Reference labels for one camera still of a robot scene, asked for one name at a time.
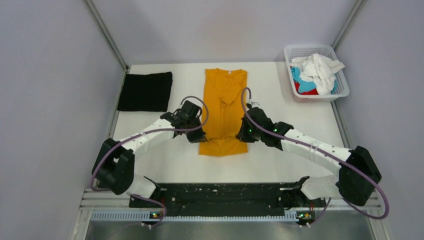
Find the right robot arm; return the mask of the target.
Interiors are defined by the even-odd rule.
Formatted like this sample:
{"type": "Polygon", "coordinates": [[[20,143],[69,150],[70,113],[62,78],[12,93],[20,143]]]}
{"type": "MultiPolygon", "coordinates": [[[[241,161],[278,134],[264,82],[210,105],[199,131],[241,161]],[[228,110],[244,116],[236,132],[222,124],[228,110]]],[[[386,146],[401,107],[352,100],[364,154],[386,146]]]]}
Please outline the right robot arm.
{"type": "Polygon", "coordinates": [[[310,137],[285,122],[272,122],[259,107],[247,110],[241,119],[237,139],[245,143],[262,142],[270,148],[301,156],[330,171],[322,177],[307,176],[293,192],[299,206],[317,198],[341,198],[364,206],[381,181],[382,175],[370,152],[361,146],[337,147],[310,137]]]}

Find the orange t-shirt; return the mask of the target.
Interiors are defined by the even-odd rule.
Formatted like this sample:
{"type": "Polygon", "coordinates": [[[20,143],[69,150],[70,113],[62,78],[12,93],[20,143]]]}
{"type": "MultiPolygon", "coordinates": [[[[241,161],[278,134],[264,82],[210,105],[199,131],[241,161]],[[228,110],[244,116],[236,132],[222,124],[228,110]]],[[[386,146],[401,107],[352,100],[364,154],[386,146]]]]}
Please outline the orange t-shirt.
{"type": "Polygon", "coordinates": [[[237,139],[242,126],[242,91],[247,87],[248,72],[243,69],[205,70],[203,102],[208,119],[203,126],[206,142],[199,144],[199,155],[223,157],[245,154],[248,145],[237,139]]]}

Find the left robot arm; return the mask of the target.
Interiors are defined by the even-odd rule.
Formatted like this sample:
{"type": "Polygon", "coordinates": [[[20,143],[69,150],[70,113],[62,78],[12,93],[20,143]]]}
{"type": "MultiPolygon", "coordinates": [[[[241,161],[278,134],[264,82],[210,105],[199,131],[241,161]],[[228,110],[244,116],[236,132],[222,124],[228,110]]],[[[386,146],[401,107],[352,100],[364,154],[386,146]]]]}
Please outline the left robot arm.
{"type": "Polygon", "coordinates": [[[136,171],[136,161],[151,149],[179,135],[186,135],[190,143],[206,142],[203,125],[207,120],[201,120],[201,115],[209,117],[205,104],[198,106],[184,99],[179,108],[162,114],[145,129],[120,140],[108,138],[101,145],[90,182],[93,184],[98,180],[103,186],[102,191],[138,195],[147,206],[156,206],[161,198],[156,190],[158,186],[136,171]]]}

